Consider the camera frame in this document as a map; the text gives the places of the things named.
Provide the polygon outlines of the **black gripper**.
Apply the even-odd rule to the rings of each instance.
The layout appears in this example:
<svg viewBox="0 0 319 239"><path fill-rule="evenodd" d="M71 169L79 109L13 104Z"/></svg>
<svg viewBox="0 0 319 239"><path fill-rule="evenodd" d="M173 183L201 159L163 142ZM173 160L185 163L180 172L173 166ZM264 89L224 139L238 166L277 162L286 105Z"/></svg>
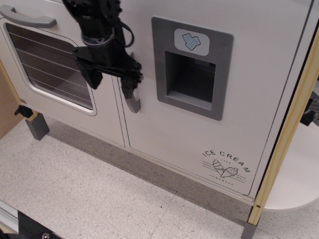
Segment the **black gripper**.
<svg viewBox="0 0 319 239"><path fill-rule="evenodd" d="M72 51L76 57L82 76L92 89L97 89L103 76L109 74L121 77L123 64L121 63L126 53L125 38L121 29L113 29L108 38L88 38L82 36L86 44L75 47ZM128 106L137 106L135 99L135 82L131 78L122 78L122 91Z"/></svg>

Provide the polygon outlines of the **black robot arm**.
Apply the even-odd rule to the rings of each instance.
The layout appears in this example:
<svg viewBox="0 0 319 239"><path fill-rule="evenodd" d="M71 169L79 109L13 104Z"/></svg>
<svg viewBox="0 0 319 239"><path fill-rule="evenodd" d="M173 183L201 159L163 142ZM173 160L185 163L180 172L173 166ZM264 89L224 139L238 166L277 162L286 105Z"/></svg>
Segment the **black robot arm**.
<svg viewBox="0 0 319 239"><path fill-rule="evenodd" d="M88 85L97 89L102 75L121 79L121 89L129 109L137 113L141 108L134 90L142 81L141 64L126 52L123 30L130 28L121 22L118 0L65 0L63 4L79 24L84 47L76 47L73 54Z"/></svg>

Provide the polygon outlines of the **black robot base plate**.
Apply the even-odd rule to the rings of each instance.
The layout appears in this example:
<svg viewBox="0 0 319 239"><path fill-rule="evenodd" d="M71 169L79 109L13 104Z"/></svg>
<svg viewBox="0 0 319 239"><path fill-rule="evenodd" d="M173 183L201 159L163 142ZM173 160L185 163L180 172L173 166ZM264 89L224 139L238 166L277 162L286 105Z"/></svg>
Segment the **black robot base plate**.
<svg viewBox="0 0 319 239"><path fill-rule="evenodd" d="M0 230L1 239L62 239L62 237L26 214L18 211L18 233L4 233Z"/></svg>

